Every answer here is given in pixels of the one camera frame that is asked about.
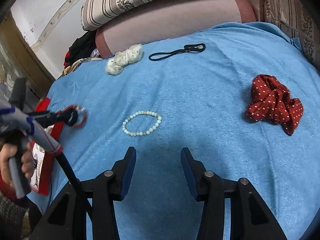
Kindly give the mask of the person's left hand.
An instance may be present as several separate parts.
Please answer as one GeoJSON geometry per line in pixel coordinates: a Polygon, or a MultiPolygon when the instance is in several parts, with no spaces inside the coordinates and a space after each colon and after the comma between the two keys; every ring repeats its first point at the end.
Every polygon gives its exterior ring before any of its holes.
{"type": "MultiPolygon", "coordinates": [[[[29,180],[34,173],[32,147],[29,142],[26,144],[26,149],[21,157],[21,171],[25,178],[29,180]]],[[[4,144],[1,149],[1,177],[11,191],[14,191],[14,182],[10,175],[9,159],[15,156],[16,153],[17,146],[12,144],[4,144]]]]}

